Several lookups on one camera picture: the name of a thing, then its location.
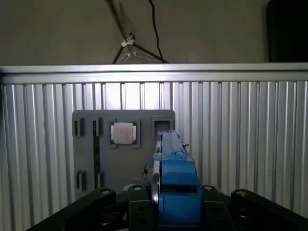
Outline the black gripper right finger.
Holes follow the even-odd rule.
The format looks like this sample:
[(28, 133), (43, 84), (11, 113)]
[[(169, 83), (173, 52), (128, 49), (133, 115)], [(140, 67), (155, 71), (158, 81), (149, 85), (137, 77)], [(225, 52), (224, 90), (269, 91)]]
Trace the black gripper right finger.
[(203, 231), (306, 231), (308, 219), (252, 191), (237, 189), (227, 196), (204, 185)]

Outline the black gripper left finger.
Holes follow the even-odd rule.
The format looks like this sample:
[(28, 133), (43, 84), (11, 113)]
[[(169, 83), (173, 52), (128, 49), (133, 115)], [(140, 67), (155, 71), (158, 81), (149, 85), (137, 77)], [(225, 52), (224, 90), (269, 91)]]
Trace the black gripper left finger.
[(155, 231), (148, 191), (132, 185), (116, 193), (98, 188), (30, 228), (32, 231)]

